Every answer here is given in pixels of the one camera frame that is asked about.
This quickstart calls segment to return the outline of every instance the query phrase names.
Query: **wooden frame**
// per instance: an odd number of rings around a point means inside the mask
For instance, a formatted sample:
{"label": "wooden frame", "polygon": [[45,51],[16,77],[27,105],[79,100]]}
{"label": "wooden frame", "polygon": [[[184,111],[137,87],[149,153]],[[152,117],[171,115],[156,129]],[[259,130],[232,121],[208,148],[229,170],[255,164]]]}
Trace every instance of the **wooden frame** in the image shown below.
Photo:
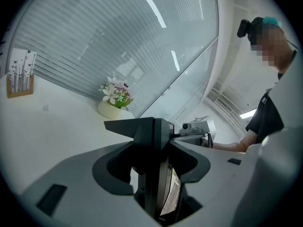
{"label": "wooden frame", "polygon": [[30,76],[30,82],[29,82],[29,90],[23,91],[23,92],[17,92],[17,93],[10,93],[10,81],[9,81],[9,75],[6,76],[6,94],[8,98],[13,98],[17,96],[25,96],[30,95],[34,93],[34,75]]}

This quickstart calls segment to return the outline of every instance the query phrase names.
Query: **window blinds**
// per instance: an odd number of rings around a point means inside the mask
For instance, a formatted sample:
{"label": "window blinds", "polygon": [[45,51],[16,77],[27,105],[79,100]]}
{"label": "window blinds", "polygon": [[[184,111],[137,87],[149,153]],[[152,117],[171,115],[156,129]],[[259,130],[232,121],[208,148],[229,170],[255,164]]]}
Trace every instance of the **window blinds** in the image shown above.
{"label": "window blinds", "polygon": [[95,100],[107,77],[125,80],[138,117],[218,36],[217,17],[216,0],[34,0],[11,47],[37,52],[36,75]]}

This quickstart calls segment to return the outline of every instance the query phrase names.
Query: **air vent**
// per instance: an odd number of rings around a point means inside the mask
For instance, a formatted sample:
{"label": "air vent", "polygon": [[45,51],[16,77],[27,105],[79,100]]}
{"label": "air vent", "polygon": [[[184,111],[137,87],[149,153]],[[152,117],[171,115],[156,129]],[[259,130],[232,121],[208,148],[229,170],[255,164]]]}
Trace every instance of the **air vent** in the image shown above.
{"label": "air vent", "polygon": [[217,98],[216,102],[220,104],[224,109],[226,109],[228,112],[232,112],[232,109],[221,99]]}

